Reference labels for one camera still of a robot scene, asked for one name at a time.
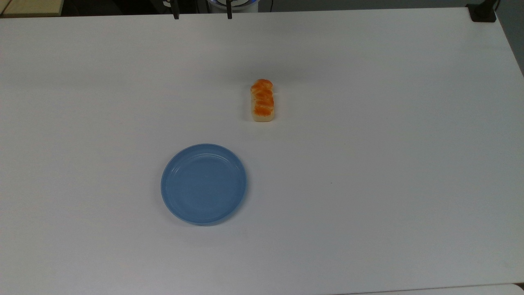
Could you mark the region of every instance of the bread loaf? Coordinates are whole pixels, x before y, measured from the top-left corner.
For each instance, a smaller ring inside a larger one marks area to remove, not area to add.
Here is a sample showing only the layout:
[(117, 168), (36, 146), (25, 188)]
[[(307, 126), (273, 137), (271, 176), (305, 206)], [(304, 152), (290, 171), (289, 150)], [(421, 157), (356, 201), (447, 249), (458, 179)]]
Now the bread loaf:
[(251, 86), (251, 114), (256, 122), (269, 122), (275, 117), (271, 81), (259, 79)]

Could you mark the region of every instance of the black clamp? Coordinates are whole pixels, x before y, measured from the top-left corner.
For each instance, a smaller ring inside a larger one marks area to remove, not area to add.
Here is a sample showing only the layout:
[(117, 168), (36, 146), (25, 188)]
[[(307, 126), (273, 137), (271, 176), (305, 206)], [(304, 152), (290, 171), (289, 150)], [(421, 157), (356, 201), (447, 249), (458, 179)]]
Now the black clamp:
[(494, 23), (497, 20), (495, 10), (497, 10), (500, 0), (485, 0), (480, 4), (467, 4), (466, 7), (470, 11), (471, 20), (476, 23)]

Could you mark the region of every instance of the bread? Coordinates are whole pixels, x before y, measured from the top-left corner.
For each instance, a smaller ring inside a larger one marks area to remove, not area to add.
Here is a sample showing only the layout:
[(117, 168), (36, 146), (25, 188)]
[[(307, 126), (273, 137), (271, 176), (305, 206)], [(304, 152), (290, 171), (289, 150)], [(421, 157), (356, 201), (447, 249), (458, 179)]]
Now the bread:
[(256, 122), (269, 122), (275, 117), (271, 81), (259, 79), (251, 86), (251, 115)]

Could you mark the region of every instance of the blue plate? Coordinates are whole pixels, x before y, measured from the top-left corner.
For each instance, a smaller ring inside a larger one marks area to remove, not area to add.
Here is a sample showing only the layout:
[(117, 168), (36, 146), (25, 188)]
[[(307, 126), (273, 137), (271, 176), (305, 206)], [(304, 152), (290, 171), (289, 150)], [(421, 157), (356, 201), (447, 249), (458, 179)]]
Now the blue plate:
[(162, 198), (181, 220), (210, 225), (225, 220), (246, 194), (240, 159), (216, 144), (197, 144), (169, 161), (162, 175)]

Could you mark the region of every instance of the black stand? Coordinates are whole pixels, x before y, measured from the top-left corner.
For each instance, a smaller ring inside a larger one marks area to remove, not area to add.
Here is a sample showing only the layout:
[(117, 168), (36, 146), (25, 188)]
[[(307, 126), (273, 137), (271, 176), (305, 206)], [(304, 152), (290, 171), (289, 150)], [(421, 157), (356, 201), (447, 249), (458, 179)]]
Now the black stand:
[(493, 6), (497, 0), (485, 0), (480, 4), (467, 4), (471, 20), (476, 23), (494, 23), (497, 20)]
[(227, 19), (233, 18), (233, 8), (231, 7), (231, 0), (226, 0)]

